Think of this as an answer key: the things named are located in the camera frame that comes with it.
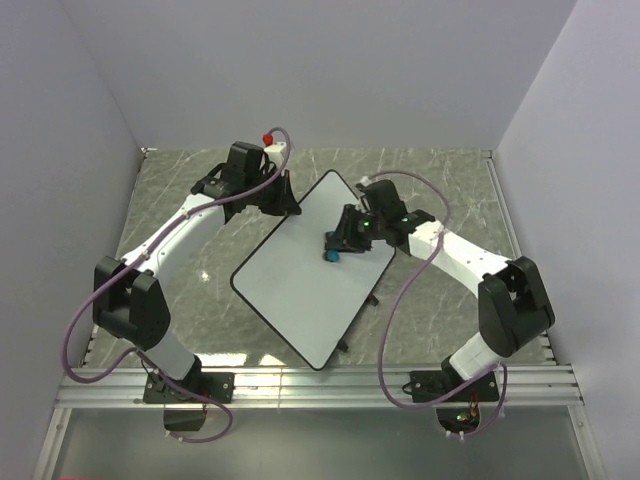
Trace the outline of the blue bone-shaped whiteboard eraser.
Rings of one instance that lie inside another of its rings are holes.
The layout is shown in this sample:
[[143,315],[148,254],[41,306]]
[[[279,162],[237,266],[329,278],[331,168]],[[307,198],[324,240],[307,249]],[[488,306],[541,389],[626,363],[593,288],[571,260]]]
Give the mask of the blue bone-shaped whiteboard eraser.
[[330,263],[336,263],[340,260],[340,254],[335,250],[327,250],[323,254],[325,261]]

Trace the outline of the white whiteboard black frame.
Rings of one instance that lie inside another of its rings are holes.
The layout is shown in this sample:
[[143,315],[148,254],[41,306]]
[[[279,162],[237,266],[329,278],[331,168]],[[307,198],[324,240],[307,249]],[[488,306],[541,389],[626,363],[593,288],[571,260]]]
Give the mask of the white whiteboard black frame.
[[303,195],[302,213],[280,221],[231,276],[232,289],[312,369],[327,365],[391,264],[383,241],[364,254],[323,259],[324,235],[357,196],[329,170]]

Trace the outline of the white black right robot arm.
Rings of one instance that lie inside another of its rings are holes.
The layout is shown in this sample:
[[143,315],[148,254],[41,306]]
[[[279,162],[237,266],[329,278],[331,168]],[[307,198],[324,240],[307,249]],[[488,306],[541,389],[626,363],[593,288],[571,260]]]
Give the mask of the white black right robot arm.
[[477,333],[441,364],[438,378],[448,397],[466,398],[490,368],[554,325],[555,314],[533,260],[491,253],[451,232],[433,215],[409,211],[390,180],[358,189],[360,203],[345,205],[337,226],[324,236],[325,260],[365,253],[383,241],[424,266],[435,266],[477,300]]

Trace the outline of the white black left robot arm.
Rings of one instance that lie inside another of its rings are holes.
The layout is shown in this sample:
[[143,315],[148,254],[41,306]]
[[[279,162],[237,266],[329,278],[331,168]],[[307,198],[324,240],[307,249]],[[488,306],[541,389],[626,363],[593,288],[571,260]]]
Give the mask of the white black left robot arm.
[[164,289],[176,271],[248,206],[289,217],[301,207],[286,167],[289,142],[271,134],[264,145],[235,142],[225,162],[190,189],[179,209],[146,241],[121,259],[103,258],[94,270],[94,323],[133,345],[167,378],[166,388],[180,402],[211,389],[202,363],[170,331],[171,312]]

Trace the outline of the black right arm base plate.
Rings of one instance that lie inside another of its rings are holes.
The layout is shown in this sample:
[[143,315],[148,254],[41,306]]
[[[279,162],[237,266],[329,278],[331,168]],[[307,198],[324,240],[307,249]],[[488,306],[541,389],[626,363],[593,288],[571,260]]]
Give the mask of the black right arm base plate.
[[[409,381],[402,386],[402,391],[411,397],[413,403],[426,403],[447,394],[461,384],[462,381],[452,380],[442,371],[414,370],[409,372]],[[447,402],[497,402],[499,397],[496,376],[489,372],[447,399]]]

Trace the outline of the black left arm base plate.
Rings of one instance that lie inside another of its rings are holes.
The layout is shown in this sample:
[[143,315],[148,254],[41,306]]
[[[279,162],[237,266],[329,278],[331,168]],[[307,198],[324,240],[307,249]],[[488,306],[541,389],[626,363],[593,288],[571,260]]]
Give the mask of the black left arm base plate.
[[182,404],[198,403],[194,394],[213,399],[221,404],[229,404],[233,397],[235,375],[231,372],[204,372],[196,379],[186,381],[173,380],[179,387],[176,390],[166,379],[156,373],[147,377],[143,393],[146,404]]

